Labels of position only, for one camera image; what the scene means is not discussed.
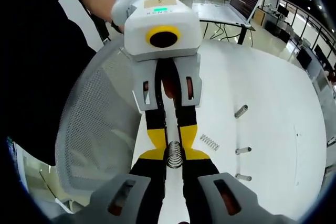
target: white table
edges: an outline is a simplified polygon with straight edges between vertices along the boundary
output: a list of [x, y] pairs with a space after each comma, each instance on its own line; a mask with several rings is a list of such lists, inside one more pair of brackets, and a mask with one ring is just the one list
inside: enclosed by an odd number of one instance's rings
[[[319, 100], [307, 74], [296, 66], [253, 48], [204, 40], [200, 76], [201, 106], [196, 109], [198, 132], [193, 148], [207, 153], [220, 172], [252, 177], [242, 181], [258, 195], [259, 204], [272, 214], [298, 219], [315, 201], [326, 164], [326, 132]], [[169, 141], [176, 138], [171, 100], [165, 108]], [[239, 119], [234, 112], [248, 111]], [[207, 135], [220, 145], [217, 151], [200, 140]], [[252, 151], [235, 155], [235, 149]], [[154, 148], [142, 117], [133, 155], [134, 164]], [[159, 223], [188, 220], [181, 171], [167, 171], [166, 198]]]
[[238, 44], [240, 45], [244, 42], [247, 29], [254, 30], [251, 24], [244, 22], [229, 5], [195, 3], [192, 5], [192, 9], [198, 15], [200, 21], [207, 22], [205, 33], [209, 22], [241, 27], [238, 38]]

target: metal pin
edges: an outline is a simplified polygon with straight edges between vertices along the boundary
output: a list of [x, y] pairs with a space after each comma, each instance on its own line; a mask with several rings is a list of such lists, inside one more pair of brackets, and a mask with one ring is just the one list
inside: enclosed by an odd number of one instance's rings
[[236, 179], [241, 179], [241, 180], [246, 180], [246, 181], [251, 181], [252, 180], [252, 177], [251, 176], [245, 176], [245, 175], [242, 175], [240, 173], [237, 173], [235, 175], [235, 178]]
[[245, 104], [243, 105], [236, 113], [235, 118], [239, 118], [242, 114], [244, 114], [248, 109], [248, 106]]
[[250, 152], [250, 151], [252, 151], [251, 147], [240, 148], [240, 149], [236, 149], [236, 154], [239, 155], [241, 153], [246, 153], [246, 152]]

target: yellow circular ring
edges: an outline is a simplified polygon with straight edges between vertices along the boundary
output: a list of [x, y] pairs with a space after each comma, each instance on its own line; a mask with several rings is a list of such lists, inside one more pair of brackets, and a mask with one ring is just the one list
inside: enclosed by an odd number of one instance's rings
[[156, 27], [151, 28], [147, 32], [147, 34], [146, 34], [147, 43], [151, 44], [150, 39], [152, 38], [152, 36], [157, 34], [157, 33], [161, 33], [163, 31], [169, 31], [169, 32], [175, 34], [177, 36], [177, 41], [176, 42], [178, 42], [178, 40], [181, 36], [180, 31], [174, 26], [156, 26]]

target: laptop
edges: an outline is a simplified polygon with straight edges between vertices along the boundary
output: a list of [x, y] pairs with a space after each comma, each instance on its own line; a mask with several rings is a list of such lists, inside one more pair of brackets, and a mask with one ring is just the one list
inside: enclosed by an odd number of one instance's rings
[[250, 27], [250, 20], [260, 0], [231, 0], [229, 4], [193, 4], [201, 21]]

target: coil spring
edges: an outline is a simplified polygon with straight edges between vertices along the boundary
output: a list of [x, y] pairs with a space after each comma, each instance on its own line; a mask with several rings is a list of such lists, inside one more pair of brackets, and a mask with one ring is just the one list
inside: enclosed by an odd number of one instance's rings
[[217, 144], [215, 141], [213, 141], [210, 137], [207, 137], [206, 135], [202, 135], [200, 138], [205, 144], [210, 146], [211, 149], [214, 151], [218, 150], [219, 144]]
[[248, 110], [248, 106], [245, 104], [243, 105], [236, 113], [235, 118], [239, 118], [242, 114], [244, 114]]
[[177, 169], [182, 165], [181, 145], [178, 141], [171, 141], [168, 145], [167, 166]]

